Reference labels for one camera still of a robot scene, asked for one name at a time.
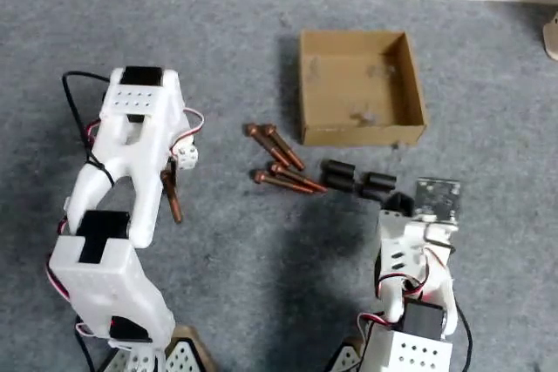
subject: metal plate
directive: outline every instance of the metal plate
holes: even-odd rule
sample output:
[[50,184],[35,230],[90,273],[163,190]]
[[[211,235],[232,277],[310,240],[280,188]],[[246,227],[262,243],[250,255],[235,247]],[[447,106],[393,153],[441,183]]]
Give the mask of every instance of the metal plate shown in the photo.
[[432,217],[432,222],[457,225],[461,184],[457,180],[419,178],[415,194],[415,215]]

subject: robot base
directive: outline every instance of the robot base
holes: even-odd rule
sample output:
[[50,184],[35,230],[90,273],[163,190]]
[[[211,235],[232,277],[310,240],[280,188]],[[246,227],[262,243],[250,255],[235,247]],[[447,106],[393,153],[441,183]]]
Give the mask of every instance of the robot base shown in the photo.
[[[216,372],[207,349],[194,328],[179,326],[174,330],[171,344],[167,347],[166,372]],[[99,372],[156,372],[153,356],[142,356],[140,350],[119,349]]]

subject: white plastic part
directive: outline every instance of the white plastic part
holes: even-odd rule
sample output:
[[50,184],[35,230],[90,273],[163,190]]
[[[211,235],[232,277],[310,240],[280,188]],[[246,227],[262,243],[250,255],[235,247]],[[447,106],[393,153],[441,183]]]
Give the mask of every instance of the white plastic part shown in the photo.
[[339,350],[337,359],[334,361],[333,366],[327,372],[347,372],[355,370],[355,367],[360,362],[360,356],[355,348],[350,345],[343,346]]
[[[151,369],[148,369],[146,367],[146,362],[143,362],[143,360],[146,357],[148,357],[148,359],[153,359],[156,355],[162,355],[164,359],[164,354],[161,352],[159,354],[150,354],[145,351],[140,353],[137,348],[135,348],[132,352],[121,349],[108,363],[108,365],[106,365],[106,368],[100,370],[99,372],[130,372],[133,370],[135,370],[134,372],[143,372],[143,369],[146,369],[146,372],[152,372],[153,366]],[[198,360],[194,355],[194,349],[189,342],[176,343],[176,346],[174,346],[174,349],[169,357],[165,361],[158,362],[157,364],[164,364],[164,370],[166,372],[201,372],[204,370],[198,363]]]
[[162,350],[154,350],[145,344],[132,347],[125,372],[165,372],[165,353]]
[[192,136],[181,139],[174,147],[176,161],[181,170],[193,169],[198,162],[198,149],[194,146]]
[[[121,85],[122,74],[123,69],[112,72],[92,152],[114,181],[132,178],[136,199],[128,235],[135,247],[144,248],[153,239],[162,192],[160,172],[167,164],[169,147],[190,124],[176,71],[163,72],[162,86]],[[128,115],[140,116],[143,122],[130,122]],[[193,136],[184,141],[188,150],[195,148]],[[190,152],[185,166],[194,167],[197,156],[197,150]],[[77,232],[85,211],[95,209],[110,188],[103,171],[84,165],[67,205],[71,233]]]
[[167,359],[167,372],[201,372],[189,342],[178,342]]
[[[378,236],[381,240],[381,269],[379,277],[387,274],[407,274],[423,281],[428,263],[428,280],[422,288],[425,299],[446,311],[444,335],[451,335],[458,322],[453,296],[453,282],[446,264],[450,250],[429,240],[449,244],[455,226],[413,220],[393,211],[381,211],[378,216]],[[388,322],[397,322],[404,313],[403,286],[405,278],[382,280],[379,298]]]
[[111,319],[120,316],[143,327],[150,346],[164,349],[174,331],[173,313],[144,275],[132,242],[108,239],[99,264],[79,262],[84,244],[85,237],[59,236],[50,261],[73,309],[97,337],[109,338]]
[[558,13],[542,28],[544,47],[553,60],[558,61]]
[[453,345],[372,327],[359,372],[448,372]]
[[106,367],[99,372],[124,372],[128,359],[130,358],[129,350],[119,350]]

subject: gray carpet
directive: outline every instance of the gray carpet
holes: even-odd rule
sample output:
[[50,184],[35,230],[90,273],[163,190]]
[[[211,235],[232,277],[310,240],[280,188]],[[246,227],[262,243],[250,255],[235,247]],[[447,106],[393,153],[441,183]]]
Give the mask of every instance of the gray carpet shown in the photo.
[[[242,136],[273,121],[296,138],[304,28],[407,30],[431,124],[418,145],[296,149],[465,186],[455,290],[475,339],[472,372],[539,370],[558,340],[558,64],[541,25],[554,8],[447,0],[0,0],[0,370],[85,371],[73,314],[44,277],[83,150],[59,77],[157,64],[205,112],[200,161],[180,178],[186,221],[162,202],[146,274],[223,371],[323,370],[372,302],[378,207],[342,193],[257,186],[268,156]],[[98,83],[75,81],[85,119]],[[129,209],[124,182],[103,207]],[[465,360],[453,336],[452,372]],[[105,345],[89,342],[97,363]]]

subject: black wire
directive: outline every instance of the black wire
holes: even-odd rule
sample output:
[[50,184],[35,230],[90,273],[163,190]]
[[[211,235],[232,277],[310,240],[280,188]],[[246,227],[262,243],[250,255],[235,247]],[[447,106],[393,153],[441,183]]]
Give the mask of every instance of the black wire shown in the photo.
[[84,122],[81,119],[81,116],[79,115],[78,107],[76,106],[76,103],[74,102],[73,96],[71,95],[70,92],[70,86],[68,85],[69,76],[80,76],[82,78],[94,78],[95,80],[99,80],[101,82],[106,82],[106,83],[110,83],[111,80],[109,78],[106,78],[105,76],[100,76],[99,74],[90,73],[88,71],[67,71],[62,75],[62,86],[64,87],[66,99],[68,101],[68,105],[70,106],[71,115],[76,121],[76,125],[78,126],[78,130],[79,130],[79,137],[81,138],[81,142],[84,144],[85,156],[86,156],[85,163],[88,165],[92,165],[98,168],[100,171],[104,172],[106,177],[111,182],[111,186],[114,186],[114,179],[112,178],[112,175],[108,172],[108,170],[106,170],[105,165],[101,163],[99,159],[97,159],[97,157],[95,157],[95,155],[92,152],[92,146],[87,137],[87,132],[85,131]]
[[471,333],[469,322],[467,321],[467,318],[465,318],[463,311],[461,311],[461,307],[459,306],[457,300],[455,300],[455,307],[457,308],[457,313],[459,314],[461,321],[463,321],[463,327],[467,333],[467,358],[465,360],[465,366],[462,369],[462,372],[467,372],[469,370],[469,366],[471,365],[471,357],[473,356],[473,333]]
[[83,337],[76,330],[76,324],[78,324],[79,322],[81,322],[81,318],[79,318],[79,315],[76,315],[76,322],[74,323],[73,333],[75,334],[76,340],[78,341],[78,345],[85,356],[85,360],[87,361],[87,366],[89,367],[89,372],[95,372],[95,366],[93,365],[93,359],[89,354],[89,350],[87,350],[87,346],[85,345]]

